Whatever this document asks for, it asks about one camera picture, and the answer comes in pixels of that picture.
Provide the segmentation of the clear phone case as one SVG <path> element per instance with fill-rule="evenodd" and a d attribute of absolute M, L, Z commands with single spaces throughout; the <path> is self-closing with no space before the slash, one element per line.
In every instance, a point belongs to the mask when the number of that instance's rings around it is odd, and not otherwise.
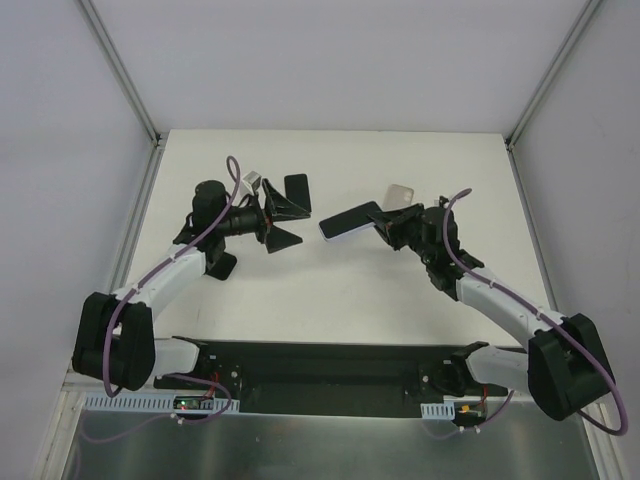
<path fill-rule="evenodd" d="M 394 211 L 409 207 L 413 202 L 414 189 L 399 184 L 388 186 L 382 202 L 383 211 Z"/>

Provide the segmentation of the purple phone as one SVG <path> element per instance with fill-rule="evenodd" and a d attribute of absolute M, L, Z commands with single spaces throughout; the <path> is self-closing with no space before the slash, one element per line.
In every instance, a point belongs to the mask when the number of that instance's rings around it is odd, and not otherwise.
<path fill-rule="evenodd" d="M 381 208 L 377 202 L 368 201 L 323 219 L 319 222 L 322 238 L 326 242 L 332 242 L 368 229 L 374 224 L 371 215 L 380 211 Z"/>

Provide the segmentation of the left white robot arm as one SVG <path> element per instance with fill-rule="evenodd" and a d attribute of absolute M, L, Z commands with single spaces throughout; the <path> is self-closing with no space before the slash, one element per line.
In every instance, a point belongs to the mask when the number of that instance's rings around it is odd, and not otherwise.
<path fill-rule="evenodd" d="M 230 277 L 237 258 L 227 252 L 227 238 L 252 234 L 268 253 L 302 243 L 279 225 L 310 218 L 307 176 L 286 176 L 283 192 L 267 179 L 259 185 L 243 206 L 233 205 L 232 194 L 220 181 L 196 186 L 192 210 L 162 262 L 127 287 L 86 298 L 72 355 L 75 372 L 102 381 L 110 397 L 167 374 L 176 373 L 191 389 L 209 382 L 212 367 L 199 356 L 198 346 L 156 338 L 154 321 L 192 282 L 203 276 L 220 281 Z"/>

